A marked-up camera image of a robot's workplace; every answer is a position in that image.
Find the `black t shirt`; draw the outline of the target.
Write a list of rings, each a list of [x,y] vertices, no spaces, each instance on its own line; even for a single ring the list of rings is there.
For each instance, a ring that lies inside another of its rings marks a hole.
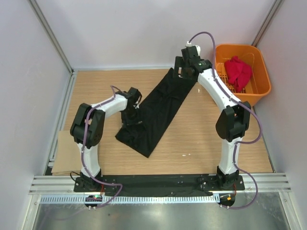
[[[141,102],[134,119],[121,113],[122,127],[115,135],[121,143],[149,157],[196,81],[167,74]]]

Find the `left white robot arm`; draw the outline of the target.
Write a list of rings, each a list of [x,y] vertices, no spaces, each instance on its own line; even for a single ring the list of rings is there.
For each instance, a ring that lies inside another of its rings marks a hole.
[[[70,128],[70,135],[77,144],[82,168],[75,180],[74,191],[98,191],[102,185],[101,167],[98,161],[98,145],[103,136],[104,122],[110,116],[121,112],[132,121],[138,121],[137,112],[142,94],[131,87],[127,92],[111,86],[112,96],[95,104],[79,106]]]

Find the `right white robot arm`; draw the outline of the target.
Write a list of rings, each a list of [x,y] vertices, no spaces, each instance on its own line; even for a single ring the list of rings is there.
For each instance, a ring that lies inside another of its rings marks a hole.
[[[240,142],[249,128],[250,104],[239,105],[240,100],[226,87],[209,60],[200,57],[200,47],[188,42],[182,55],[175,58],[174,77],[198,82],[211,96],[220,110],[215,124],[222,139],[221,160],[213,181],[215,186],[226,190],[238,180],[239,170],[235,166]]]

